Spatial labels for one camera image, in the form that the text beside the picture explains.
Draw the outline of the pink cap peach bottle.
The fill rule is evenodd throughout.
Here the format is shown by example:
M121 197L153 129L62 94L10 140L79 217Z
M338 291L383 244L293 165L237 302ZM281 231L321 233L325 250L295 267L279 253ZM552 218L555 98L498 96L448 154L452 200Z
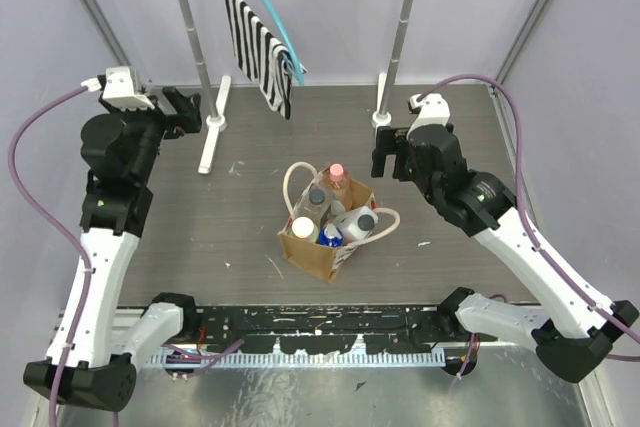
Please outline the pink cap peach bottle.
M323 172L321 181L322 185L334 195L345 210L352 208L351 178L342 164L329 165Z

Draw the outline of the white jug grey cap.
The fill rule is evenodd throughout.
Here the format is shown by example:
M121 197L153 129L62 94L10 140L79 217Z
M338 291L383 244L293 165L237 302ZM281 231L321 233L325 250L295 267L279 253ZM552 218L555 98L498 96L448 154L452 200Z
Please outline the white jug grey cap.
M342 233L344 245L366 239L378 223L378 215L369 207L362 206L333 218L332 223Z

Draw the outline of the clear bottle grey cap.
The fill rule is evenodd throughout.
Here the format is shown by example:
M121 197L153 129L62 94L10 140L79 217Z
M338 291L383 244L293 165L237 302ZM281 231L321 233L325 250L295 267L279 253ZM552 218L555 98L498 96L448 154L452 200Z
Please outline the clear bottle grey cap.
M333 196L322 186L312 187L301 200L298 216L309 218L319 229L327 222Z

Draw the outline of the orange blue spray bottle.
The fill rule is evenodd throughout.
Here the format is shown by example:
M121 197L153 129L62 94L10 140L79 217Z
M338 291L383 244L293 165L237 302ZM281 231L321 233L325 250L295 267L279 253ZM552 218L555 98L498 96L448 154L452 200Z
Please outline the orange blue spray bottle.
M331 248L338 248L343 245L344 236L339 228L329 223L319 233L317 243Z

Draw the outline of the white cap green bottle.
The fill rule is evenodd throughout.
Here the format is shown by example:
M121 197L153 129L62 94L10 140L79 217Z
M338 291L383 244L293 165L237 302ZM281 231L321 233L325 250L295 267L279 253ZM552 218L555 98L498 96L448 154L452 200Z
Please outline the white cap green bottle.
M318 226L309 217L297 217L291 224L291 235L315 243L318 238Z

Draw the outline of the brown canvas tote bag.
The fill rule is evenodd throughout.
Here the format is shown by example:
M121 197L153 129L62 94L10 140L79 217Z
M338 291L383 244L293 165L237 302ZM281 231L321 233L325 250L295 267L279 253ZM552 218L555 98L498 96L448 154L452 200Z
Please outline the brown canvas tote bag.
M312 179L292 200L289 181L300 168ZM400 226L399 213L379 207L373 191L340 164L319 171L308 162L293 163L284 174L282 194L288 212L279 232L285 259L327 283L358 248L386 239Z

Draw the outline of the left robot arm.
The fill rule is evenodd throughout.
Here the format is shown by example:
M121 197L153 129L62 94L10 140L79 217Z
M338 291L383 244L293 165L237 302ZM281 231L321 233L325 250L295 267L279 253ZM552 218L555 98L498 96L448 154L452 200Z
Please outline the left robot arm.
M111 336L124 277L145 227L153 194L148 187L164 140L202 128L201 97L165 87L174 108L165 114L159 99L150 108L120 110L101 97L105 113L80 133L88 165L81 235L63 234L79 254L72 289L58 331L44 359L25 367L24 384L59 405L118 413L130 401L137 371L170 340L188 343L200 331L193 297L160 293L119 339Z

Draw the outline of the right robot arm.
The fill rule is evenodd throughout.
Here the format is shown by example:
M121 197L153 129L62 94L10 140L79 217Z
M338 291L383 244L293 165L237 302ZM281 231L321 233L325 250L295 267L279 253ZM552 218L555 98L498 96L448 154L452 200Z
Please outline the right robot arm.
M539 310L495 301L459 287L437 307L444 337L486 334L536 354L560 379L578 383L611 352L638 319L629 301L598 297L588 305L547 262L551 248L536 246L521 222L514 194L496 176L471 170L453 127L382 127L372 152L372 177L395 158L395 179L416 185L447 223L499 258L539 302Z

